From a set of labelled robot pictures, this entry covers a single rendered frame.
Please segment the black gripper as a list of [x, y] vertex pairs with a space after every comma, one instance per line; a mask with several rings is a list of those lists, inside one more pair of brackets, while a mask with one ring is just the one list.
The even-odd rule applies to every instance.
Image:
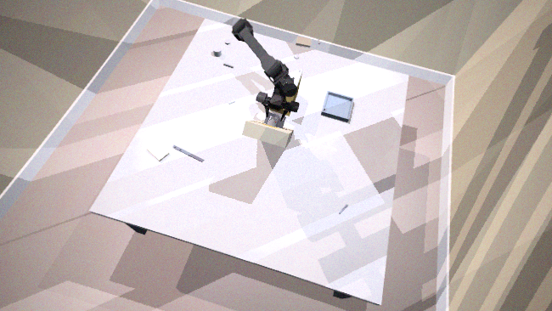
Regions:
[[[278, 92], [279, 95], [282, 95], [282, 90], [280, 88], [276, 88], [274, 87], [274, 90], [273, 90], [273, 94], [274, 92]], [[276, 93], [275, 92], [275, 93]], [[256, 101], [257, 102], [260, 102], [262, 103], [262, 105], [264, 105], [265, 107], [265, 111], [266, 111], [266, 116], [268, 117], [268, 112], [269, 112], [269, 106], [270, 106], [270, 100], [272, 98], [271, 97], [268, 97], [268, 94], [267, 93], [264, 93], [264, 92], [260, 92], [257, 96], [256, 96]], [[298, 109], [299, 109], [299, 102], [295, 102], [293, 100], [291, 100], [291, 102], [287, 102], [287, 106], [286, 108], [284, 109], [284, 113], [281, 117], [281, 120], [283, 120], [284, 116], [288, 113], [288, 112], [297, 112]]]

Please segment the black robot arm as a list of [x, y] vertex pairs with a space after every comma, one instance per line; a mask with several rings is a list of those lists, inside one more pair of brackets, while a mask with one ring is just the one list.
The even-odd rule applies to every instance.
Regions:
[[[274, 92], [272, 99], [270, 100], [270, 108], [274, 110], [285, 109], [287, 106], [286, 97], [292, 97], [297, 92], [297, 87], [294, 84], [295, 78], [289, 76], [288, 67], [282, 63], [280, 59], [275, 59], [270, 55], [264, 47], [255, 39], [253, 27], [246, 18], [241, 18], [234, 24], [232, 33], [241, 42], [251, 48], [254, 54], [261, 61], [261, 67], [264, 70], [264, 74], [272, 82], [276, 88], [282, 90], [282, 95], [278, 92]], [[272, 79], [273, 81], [272, 81]], [[286, 97], [285, 97], [286, 96]]]

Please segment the grey flat bar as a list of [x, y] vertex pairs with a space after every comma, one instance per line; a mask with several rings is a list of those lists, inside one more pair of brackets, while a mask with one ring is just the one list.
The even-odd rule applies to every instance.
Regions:
[[175, 149], [175, 150], [178, 150], [178, 151], [180, 151], [180, 152], [182, 152], [182, 153], [184, 153], [188, 156], [191, 156], [191, 157], [195, 158], [198, 161], [201, 161], [201, 162], [204, 161], [204, 159], [202, 159], [202, 158], [198, 157], [197, 155], [194, 155], [194, 154], [192, 154], [192, 153], [190, 153], [190, 152], [188, 152], [184, 149], [181, 149], [181, 148], [177, 147], [176, 145], [173, 145], [172, 148]]

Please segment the small grey cylinder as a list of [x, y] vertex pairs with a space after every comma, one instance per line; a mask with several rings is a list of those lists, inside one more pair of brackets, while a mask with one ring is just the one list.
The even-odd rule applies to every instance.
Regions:
[[217, 56], [217, 57], [222, 56], [222, 48], [220, 48], [218, 46], [215, 46], [213, 48], [213, 54], [214, 54], [214, 56]]

